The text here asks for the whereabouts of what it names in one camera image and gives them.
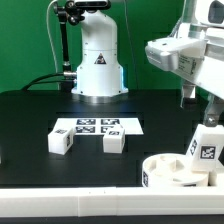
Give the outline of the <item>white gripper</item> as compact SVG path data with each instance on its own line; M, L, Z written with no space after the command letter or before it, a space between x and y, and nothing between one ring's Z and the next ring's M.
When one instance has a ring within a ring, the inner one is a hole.
M149 41L145 52L152 65L184 79L182 108L196 103L195 85L211 93L203 124L217 126L224 112L224 46L208 38L166 37Z

